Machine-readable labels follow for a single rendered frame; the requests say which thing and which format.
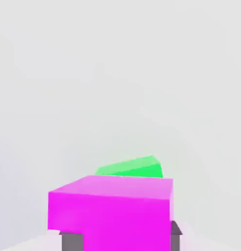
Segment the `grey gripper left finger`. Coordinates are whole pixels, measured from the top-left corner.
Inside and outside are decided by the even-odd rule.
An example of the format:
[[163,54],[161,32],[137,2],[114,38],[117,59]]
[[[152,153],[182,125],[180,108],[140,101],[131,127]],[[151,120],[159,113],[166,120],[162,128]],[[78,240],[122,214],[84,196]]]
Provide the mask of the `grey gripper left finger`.
[[1,251],[83,251],[83,236],[50,230]]

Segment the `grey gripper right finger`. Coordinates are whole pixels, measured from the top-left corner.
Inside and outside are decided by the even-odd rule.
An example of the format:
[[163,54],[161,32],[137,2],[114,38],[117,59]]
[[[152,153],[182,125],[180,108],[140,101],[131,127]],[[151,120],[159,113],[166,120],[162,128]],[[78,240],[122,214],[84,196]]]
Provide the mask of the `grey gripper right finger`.
[[170,244],[170,251],[214,251],[214,244],[183,222],[172,221]]

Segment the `small magenta cube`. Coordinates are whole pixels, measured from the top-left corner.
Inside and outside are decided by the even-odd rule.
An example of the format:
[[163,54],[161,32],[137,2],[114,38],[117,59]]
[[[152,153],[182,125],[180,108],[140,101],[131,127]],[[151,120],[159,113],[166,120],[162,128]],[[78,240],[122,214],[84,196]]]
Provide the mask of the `small magenta cube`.
[[86,176],[48,194],[48,229],[83,251],[170,251],[173,179]]

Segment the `small green cube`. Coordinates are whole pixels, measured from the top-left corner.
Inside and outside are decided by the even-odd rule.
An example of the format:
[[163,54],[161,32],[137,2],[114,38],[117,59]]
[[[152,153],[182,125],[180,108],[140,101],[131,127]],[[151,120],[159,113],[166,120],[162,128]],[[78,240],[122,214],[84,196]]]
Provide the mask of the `small green cube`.
[[153,155],[99,167],[95,175],[163,178],[161,164]]

